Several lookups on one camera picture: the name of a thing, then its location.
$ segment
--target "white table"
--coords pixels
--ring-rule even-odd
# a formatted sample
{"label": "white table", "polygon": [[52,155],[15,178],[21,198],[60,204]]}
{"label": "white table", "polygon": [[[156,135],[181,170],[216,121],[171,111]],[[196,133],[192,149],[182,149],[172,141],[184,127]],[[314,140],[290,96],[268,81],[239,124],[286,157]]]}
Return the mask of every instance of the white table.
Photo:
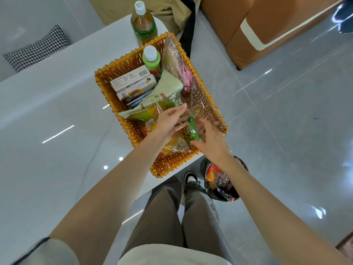
{"label": "white table", "polygon": [[[137,47],[126,16],[0,83],[1,264],[47,236],[132,150],[94,72]],[[139,196],[200,156],[163,179],[149,173]]]}

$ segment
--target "leg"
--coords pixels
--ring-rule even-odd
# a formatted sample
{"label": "leg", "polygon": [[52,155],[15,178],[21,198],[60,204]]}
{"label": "leg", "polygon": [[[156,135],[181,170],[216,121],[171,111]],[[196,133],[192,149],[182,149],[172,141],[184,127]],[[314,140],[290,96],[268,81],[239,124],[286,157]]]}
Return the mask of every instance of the leg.
{"label": "leg", "polygon": [[177,214],[180,199],[181,183],[175,176],[154,188],[121,256],[139,245],[157,243],[183,247],[183,229]]}
{"label": "leg", "polygon": [[187,248],[214,254],[233,264],[232,254],[219,227],[216,207],[197,181],[186,183],[183,230]]}

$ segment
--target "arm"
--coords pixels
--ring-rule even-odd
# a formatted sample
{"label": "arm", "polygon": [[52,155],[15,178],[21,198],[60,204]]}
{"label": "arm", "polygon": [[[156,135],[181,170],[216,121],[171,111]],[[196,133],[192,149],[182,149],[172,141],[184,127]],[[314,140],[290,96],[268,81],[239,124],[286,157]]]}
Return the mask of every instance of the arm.
{"label": "arm", "polygon": [[102,264],[162,147],[187,123],[186,106],[168,109],[157,128],[90,189],[49,235],[67,243],[80,264]]}
{"label": "arm", "polygon": [[231,179],[280,264],[351,264],[244,169],[230,154],[217,129],[208,121],[201,122],[206,130],[206,143],[193,141],[192,144]]}

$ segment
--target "forearm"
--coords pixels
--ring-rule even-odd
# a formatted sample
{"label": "forearm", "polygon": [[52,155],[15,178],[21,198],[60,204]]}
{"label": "forearm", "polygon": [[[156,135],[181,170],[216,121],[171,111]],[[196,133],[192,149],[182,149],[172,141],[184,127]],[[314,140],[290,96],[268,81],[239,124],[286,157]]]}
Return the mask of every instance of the forearm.
{"label": "forearm", "polygon": [[273,196],[239,161],[220,164],[280,264],[351,264]]}
{"label": "forearm", "polygon": [[66,242],[81,264],[102,264],[164,146],[150,133],[126,158],[89,190],[50,234]]}

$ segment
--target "brown sofa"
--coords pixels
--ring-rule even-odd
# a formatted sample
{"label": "brown sofa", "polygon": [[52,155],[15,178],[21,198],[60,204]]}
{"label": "brown sofa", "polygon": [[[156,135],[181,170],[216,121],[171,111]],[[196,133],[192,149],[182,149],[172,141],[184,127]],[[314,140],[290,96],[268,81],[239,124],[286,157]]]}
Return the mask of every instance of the brown sofa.
{"label": "brown sofa", "polygon": [[243,69],[311,28],[344,0],[201,0],[201,9]]}

